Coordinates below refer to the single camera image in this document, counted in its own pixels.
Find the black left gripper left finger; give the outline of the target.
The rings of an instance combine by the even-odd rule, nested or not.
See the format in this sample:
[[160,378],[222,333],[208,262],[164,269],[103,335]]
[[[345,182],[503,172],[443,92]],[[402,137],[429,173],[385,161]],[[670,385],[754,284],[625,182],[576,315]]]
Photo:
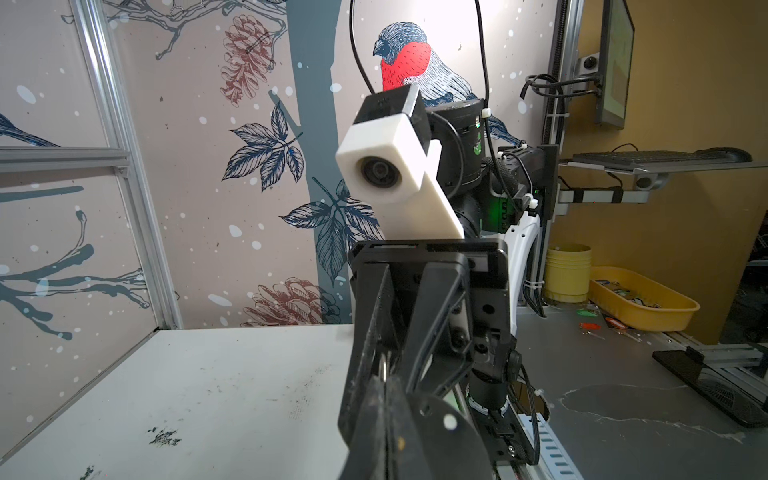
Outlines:
[[349,453],[339,478],[389,479],[391,420],[388,387],[380,377],[370,379],[356,420]]

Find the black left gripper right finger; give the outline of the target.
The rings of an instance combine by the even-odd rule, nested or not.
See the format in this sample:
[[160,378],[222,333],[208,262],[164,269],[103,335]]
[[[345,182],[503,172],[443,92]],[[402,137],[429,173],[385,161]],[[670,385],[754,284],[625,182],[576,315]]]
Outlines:
[[445,401],[407,394],[386,383],[388,479],[491,479],[492,467],[475,428]]

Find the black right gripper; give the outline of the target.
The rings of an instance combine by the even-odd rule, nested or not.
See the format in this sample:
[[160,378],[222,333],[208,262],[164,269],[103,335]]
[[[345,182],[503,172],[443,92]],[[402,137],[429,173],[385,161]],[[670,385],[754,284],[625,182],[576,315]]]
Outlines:
[[443,396],[487,355],[479,343],[493,332],[509,339],[510,305],[500,240],[367,241],[348,259],[356,303],[337,425],[351,444],[381,353],[406,394]]

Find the silver metal keyring carabiner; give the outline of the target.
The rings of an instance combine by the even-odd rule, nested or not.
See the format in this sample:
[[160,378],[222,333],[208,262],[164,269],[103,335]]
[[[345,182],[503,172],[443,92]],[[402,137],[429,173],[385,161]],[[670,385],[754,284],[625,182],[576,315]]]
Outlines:
[[389,375],[389,353],[381,353],[378,360],[378,378],[385,383]]

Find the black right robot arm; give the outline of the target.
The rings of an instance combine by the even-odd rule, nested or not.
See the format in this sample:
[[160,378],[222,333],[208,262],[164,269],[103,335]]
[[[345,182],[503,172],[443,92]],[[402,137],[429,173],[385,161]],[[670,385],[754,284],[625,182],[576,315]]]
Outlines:
[[535,389],[516,300],[539,219],[530,179],[480,148],[454,207],[438,181],[447,120],[420,100],[365,99],[336,160],[383,236],[348,253],[354,337],[337,425],[344,479],[494,479],[536,465]]

